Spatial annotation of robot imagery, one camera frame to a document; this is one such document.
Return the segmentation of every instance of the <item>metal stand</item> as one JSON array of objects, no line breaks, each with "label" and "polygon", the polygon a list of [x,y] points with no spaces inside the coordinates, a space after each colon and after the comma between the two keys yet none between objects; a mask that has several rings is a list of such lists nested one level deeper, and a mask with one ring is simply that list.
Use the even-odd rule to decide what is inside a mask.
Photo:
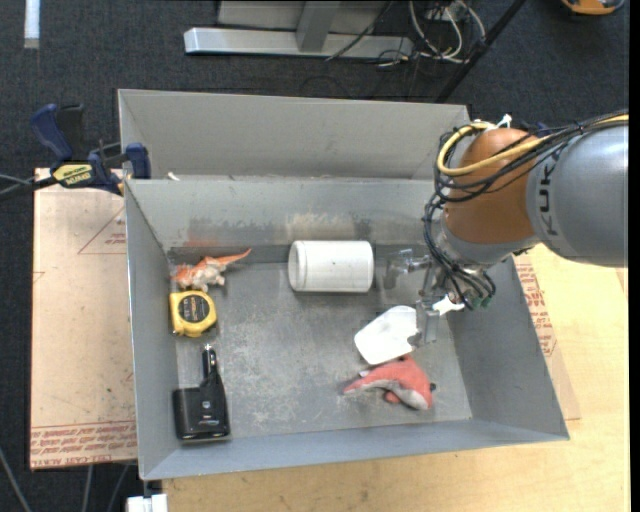
[{"label": "metal stand", "polygon": [[359,38],[356,44],[340,53],[340,57],[376,59],[392,50],[411,52],[412,43],[408,38],[330,33],[340,3],[305,2],[295,31],[192,28],[184,34],[185,51],[187,54],[332,57]]}]

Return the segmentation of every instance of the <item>blue clamp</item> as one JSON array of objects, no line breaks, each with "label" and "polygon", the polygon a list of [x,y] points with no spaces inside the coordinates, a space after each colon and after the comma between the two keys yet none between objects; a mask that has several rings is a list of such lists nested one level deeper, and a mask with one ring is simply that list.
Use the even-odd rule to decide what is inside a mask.
[{"label": "blue clamp", "polygon": [[[82,109],[82,106],[75,107],[74,112],[72,112],[73,116],[70,124],[73,126],[70,126],[69,130],[73,130],[76,135],[79,130],[79,126],[76,125],[80,124]],[[151,164],[147,150],[142,144],[135,142],[129,144],[124,152],[121,151],[119,143],[109,146],[102,146],[101,144],[100,148],[91,151],[86,159],[86,163],[91,167],[91,171],[88,174],[86,173],[86,168],[82,169],[84,173],[82,178],[78,178],[73,185],[69,185],[70,180],[59,179],[58,175],[69,176],[66,173],[67,168],[70,169],[69,173],[76,172],[72,164],[82,163],[72,160],[73,148],[69,144],[67,137],[65,137],[65,133],[60,129],[58,123],[59,115],[58,107],[51,103],[38,110],[30,119],[31,128],[40,143],[51,149],[56,156],[56,162],[50,169],[52,178],[47,185],[59,183],[70,188],[99,188],[121,195],[122,178],[112,173],[111,169],[127,161],[131,163],[134,178],[148,179],[151,177]],[[107,151],[115,151],[115,155],[107,156]]]}]

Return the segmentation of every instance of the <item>orange toy dinosaur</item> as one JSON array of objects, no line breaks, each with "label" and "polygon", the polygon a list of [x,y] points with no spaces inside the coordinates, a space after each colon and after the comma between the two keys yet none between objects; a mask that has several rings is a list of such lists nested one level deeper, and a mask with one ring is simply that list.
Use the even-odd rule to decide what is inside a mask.
[{"label": "orange toy dinosaur", "polygon": [[178,265],[171,279],[183,290],[195,288],[206,293],[210,284],[224,286],[222,273],[227,270],[227,265],[241,260],[250,252],[251,249],[247,249],[241,254],[223,256],[221,258],[205,256],[196,265]]}]

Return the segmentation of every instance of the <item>yellow tape measure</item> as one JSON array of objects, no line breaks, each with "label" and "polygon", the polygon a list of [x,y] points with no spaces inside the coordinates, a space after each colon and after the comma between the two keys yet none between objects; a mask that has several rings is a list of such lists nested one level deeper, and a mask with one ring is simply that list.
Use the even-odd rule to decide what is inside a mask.
[{"label": "yellow tape measure", "polygon": [[169,294],[173,332],[197,338],[218,321],[213,300],[199,290]]}]

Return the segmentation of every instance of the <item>white cylinder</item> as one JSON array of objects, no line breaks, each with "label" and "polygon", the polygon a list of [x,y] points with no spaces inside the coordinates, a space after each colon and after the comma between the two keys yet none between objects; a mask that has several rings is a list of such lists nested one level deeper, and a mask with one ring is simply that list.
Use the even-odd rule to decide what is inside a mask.
[{"label": "white cylinder", "polygon": [[289,283],[297,292],[366,293],[374,258],[365,241],[296,241],[289,250]]}]

